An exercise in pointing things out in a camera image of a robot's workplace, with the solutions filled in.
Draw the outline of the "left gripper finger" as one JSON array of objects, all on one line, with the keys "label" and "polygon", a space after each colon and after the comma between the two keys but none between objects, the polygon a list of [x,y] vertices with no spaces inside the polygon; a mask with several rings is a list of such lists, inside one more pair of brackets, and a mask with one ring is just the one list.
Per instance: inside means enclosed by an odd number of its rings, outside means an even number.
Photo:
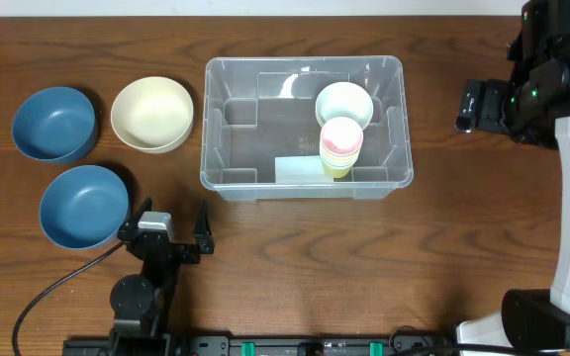
[{"label": "left gripper finger", "polygon": [[139,221],[145,212],[152,208],[151,197],[146,198],[142,204],[127,218],[118,230],[118,238],[121,241],[134,241],[141,234]]},{"label": "left gripper finger", "polygon": [[213,254],[215,249],[214,237],[208,220],[208,206],[202,203],[198,218],[195,222],[193,236],[200,254]]}]

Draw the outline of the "blue bowl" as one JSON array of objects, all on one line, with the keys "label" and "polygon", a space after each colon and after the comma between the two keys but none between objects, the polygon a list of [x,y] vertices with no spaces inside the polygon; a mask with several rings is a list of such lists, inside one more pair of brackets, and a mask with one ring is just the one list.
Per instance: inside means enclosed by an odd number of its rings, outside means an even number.
[{"label": "blue bowl", "polygon": [[54,244],[91,249],[116,238],[130,207],[127,187],[116,173],[98,165],[82,165],[48,185],[40,202],[39,221]]},{"label": "blue bowl", "polygon": [[49,87],[29,97],[12,123],[24,155],[51,164],[75,162],[96,144],[99,125],[91,101],[70,87]]}]

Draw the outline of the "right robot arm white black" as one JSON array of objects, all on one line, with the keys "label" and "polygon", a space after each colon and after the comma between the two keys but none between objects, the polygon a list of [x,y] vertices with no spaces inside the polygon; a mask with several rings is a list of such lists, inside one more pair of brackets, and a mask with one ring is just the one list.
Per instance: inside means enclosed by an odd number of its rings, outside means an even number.
[{"label": "right robot arm white black", "polygon": [[456,127],[556,148],[562,172],[560,249],[548,289],[510,290],[499,311],[460,323],[467,353],[570,350],[570,54],[522,60],[510,81],[470,80]]}]

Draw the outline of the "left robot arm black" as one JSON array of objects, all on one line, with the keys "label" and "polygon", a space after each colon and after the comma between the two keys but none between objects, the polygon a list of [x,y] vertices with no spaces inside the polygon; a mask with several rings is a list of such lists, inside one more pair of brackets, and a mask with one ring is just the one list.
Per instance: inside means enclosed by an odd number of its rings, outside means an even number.
[{"label": "left robot arm black", "polygon": [[214,238],[208,209],[202,205],[193,229],[193,243],[173,240],[172,216],[154,212],[147,198],[127,218],[117,237],[142,262],[138,274],[120,279],[110,294],[114,311],[110,333],[110,356],[186,355],[183,336],[166,330],[180,267],[198,264],[203,254],[212,254]]}]

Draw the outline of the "yellow cup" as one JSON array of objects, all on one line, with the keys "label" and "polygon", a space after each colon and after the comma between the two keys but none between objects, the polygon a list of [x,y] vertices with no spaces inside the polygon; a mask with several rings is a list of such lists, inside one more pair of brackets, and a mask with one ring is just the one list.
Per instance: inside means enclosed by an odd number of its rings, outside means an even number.
[{"label": "yellow cup", "polygon": [[326,148],[325,146],[321,145],[321,146],[320,146],[319,153],[320,153],[321,155],[326,156],[326,157],[332,157],[332,158],[335,159],[335,160],[338,160],[338,159],[346,159],[346,160],[348,160],[348,159],[354,159],[354,158],[357,159],[357,157],[358,157],[358,155],[359,155],[359,153],[360,153],[360,149],[356,149],[356,150],[354,150],[354,151],[352,151],[352,152],[348,152],[348,153],[336,153],[336,152],[333,152],[333,151],[329,150],[329,149]]},{"label": "yellow cup", "polygon": [[340,179],[345,177],[352,169],[352,165],[335,167],[332,165],[328,165],[324,162],[322,163],[322,166],[324,168],[325,173],[328,176],[332,177],[333,179]]}]

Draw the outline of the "pink cup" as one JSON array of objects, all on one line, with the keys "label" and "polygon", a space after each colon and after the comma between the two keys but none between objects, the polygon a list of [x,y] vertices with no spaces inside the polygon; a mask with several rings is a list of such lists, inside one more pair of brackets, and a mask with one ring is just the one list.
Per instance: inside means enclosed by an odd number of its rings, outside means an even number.
[{"label": "pink cup", "polygon": [[321,130],[321,143],[328,151],[348,154],[363,144],[363,130],[353,119],[337,117],[327,121]]}]

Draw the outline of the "white small bowl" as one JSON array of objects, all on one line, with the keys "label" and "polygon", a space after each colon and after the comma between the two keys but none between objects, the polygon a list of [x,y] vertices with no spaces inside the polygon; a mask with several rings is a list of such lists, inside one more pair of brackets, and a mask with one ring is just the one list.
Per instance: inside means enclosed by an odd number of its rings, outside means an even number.
[{"label": "white small bowl", "polygon": [[337,82],[325,87],[317,97],[315,113],[319,125],[338,117],[356,121],[365,130],[370,124],[374,105],[365,89],[350,82]]}]

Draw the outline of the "light blue cup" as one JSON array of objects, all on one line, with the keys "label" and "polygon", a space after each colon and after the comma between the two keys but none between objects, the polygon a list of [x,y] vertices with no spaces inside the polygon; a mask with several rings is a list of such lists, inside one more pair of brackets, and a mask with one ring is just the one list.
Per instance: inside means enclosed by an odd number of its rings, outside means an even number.
[{"label": "light blue cup", "polygon": [[331,169],[346,169],[346,168],[352,167],[354,165],[354,163],[357,161],[357,159],[354,158],[354,159],[348,159],[348,160],[346,160],[346,159],[335,160],[332,157],[322,156],[321,161],[325,166],[327,166]]}]

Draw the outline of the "cream white cup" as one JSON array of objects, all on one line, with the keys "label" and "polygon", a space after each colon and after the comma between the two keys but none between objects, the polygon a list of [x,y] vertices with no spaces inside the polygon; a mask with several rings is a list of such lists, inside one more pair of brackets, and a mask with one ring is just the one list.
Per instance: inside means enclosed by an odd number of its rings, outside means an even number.
[{"label": "cream white cup", "polygon": [[358,155],[351,154],[347,156],[336,156],[322,152],[321,159],[324,163],[332,166],[350,166],[357,161]]}]

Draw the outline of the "cream bowl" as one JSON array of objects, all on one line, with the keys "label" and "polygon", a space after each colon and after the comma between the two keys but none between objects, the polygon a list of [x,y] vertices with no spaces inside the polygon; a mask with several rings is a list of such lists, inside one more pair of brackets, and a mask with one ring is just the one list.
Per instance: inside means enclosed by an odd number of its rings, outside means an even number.
[{"label": "cream bowl", "polygon": [[115,135],[124,144],[144,153],[161,154],[179,147],[190,135],[194,104],[179,82],[145,77],[117,95],[110,119]]}]

